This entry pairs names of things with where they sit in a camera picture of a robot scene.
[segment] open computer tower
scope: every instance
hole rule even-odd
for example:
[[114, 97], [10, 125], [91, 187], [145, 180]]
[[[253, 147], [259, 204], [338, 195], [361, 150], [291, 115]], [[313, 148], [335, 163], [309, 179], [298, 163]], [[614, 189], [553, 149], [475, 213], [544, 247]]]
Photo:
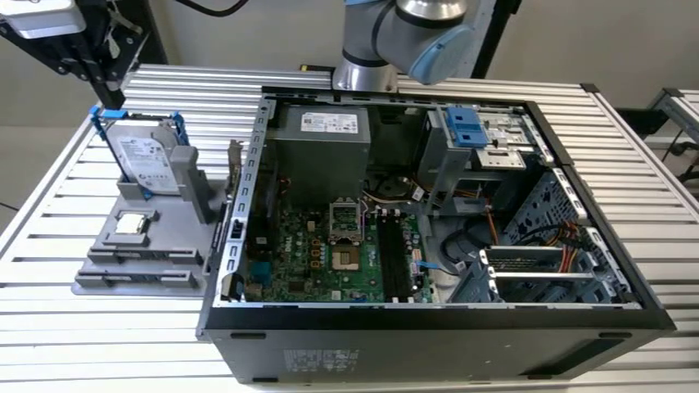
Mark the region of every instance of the open computer tower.
[[534, 102], [266, 88], [199, 333], [243, 382], [572, 378], [674, 330]]

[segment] aluminum table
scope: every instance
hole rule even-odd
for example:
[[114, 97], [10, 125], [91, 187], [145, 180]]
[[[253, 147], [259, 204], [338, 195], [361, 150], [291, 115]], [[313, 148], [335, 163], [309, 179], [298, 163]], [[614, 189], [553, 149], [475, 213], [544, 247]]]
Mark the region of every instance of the aluminum table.
[[[146, 65], [125, 109], [178, 110], [199, 165], [227, 175], [262, 85], [329, 88], [323, 72]], [[195, 339], [202, 301], [74, 296], [70, 284], [118, 197], [118, 167], [90, 122], [78, 129], [0, 237], [0, 391], [699, 391], [699, 205], [609, 102], [577, 84], [451, 79], [410, 94], [533, 100], [576, 160], [620, 237], [678, 325], [677, 333], [570, 382], [241, 386]]]

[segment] white label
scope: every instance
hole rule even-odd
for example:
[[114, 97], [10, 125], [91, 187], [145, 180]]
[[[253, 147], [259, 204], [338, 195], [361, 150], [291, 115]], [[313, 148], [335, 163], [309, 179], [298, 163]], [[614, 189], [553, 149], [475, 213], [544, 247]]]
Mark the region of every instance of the white label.
[[302, 131], [311, 133], [359, 133], [358, 116], [342, 113], [306, 112]]
[[423, 200], [423, 196], [425, 196], [425, 190], [421, 186], [418, 186], [418, 188], [415, 188], [415, 191], [413, 192], [413, 199], [421, 202]]
[[359, 350], [285, 350], [291, 373], [351, 373], [358, 366]]
[[178, 192], [178, 181], [163, 145], [151, 138], [137, 137], [122, 137], [119, 144], [137, 182], [153, 193]]

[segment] motherboard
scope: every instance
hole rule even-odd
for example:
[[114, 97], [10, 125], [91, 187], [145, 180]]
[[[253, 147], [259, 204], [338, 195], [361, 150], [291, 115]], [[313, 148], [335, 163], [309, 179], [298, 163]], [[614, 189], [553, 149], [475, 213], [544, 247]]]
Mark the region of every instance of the motherboard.
[[281, 209], [273, 260], [250, 262], [247, 301], [431, 302], [415, 216], [355, 204]]

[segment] connector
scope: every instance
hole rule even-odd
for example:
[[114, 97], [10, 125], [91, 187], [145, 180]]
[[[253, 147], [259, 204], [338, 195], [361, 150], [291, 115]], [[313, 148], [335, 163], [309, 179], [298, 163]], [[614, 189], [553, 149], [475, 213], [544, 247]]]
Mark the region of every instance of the connector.
[[243, 223], [238, 220], [233, 222], [231, 239], [239, 239], [243, 236]]

